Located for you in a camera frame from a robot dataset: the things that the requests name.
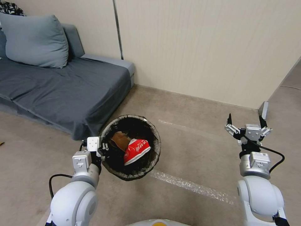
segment gray sofa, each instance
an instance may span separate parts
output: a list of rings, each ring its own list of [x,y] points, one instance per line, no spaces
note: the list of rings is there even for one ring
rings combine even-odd
[[[135,69],[127,61],[85,54],[75,26],[62,25],[69,44],[66,67],[36,67],[2,57],[0,110],[81,140],[98,135],[133,86]],[[0,47],[6,42],[1,32]]]

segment tape on floor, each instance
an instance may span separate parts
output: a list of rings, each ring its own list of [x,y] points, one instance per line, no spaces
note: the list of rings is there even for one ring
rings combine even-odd
[[[187,127],[187,126],[178,125],[178,124],[175,124],[175,123],[172,123],[172,122],[166,122],[166,121],[163,121],[161,119],[159,119],[158,121],[160,123],[164,124],[164,125],[171,126],[173,128],[183,130],[185,132],[194,133],[194,134],[200,135],[202,137],[208,138],[210,140],[214,140],[214,141],[217,141],[217,142],[229,142],[228,139],[225,140],[224,138],[222,138],[220,136],[217,136],[215,134],[212,134],[212,133],[204,132],[204,131],[197,130],[197,129]]]
[[[213,199],[217,199],[219,201],[228,203],[230,205],[234,205],[234,203],[236,202],[236,197],[231,197],[225,193],[222,192],[218,192],[214,189],[202,186],[202,185],[198,185],[194,182],[188,181],[188,180],[183,180],[182,178],[179,177],[174,177],[172,175],[157,171],[157,170],[152,170],[150,173],[151,177],[154,177],[158,180],[167,182],[169,184],[184,188],[186,190],[195,192],[197,194],[201,194]]]

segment yellow label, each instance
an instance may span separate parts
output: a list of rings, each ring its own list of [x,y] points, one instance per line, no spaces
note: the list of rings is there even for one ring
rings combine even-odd
[[[167,225],[164,224],[163,222],[156,222],[152,226],[167,226]]]

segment patterned fabric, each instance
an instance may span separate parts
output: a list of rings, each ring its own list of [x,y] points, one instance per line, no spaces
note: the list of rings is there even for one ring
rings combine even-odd
[[[16,16],[25,16],[24,11],[20,9],[15,3],[2,2],[0,0],[0,13],[11,14]]]

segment gray bedsheet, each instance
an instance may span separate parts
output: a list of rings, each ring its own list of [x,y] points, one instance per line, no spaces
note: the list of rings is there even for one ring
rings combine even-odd
[[[129,71],[110,63],[74,58],[57,69],[0,60],[0,103],[74,140],[97,136],[130,88]]]

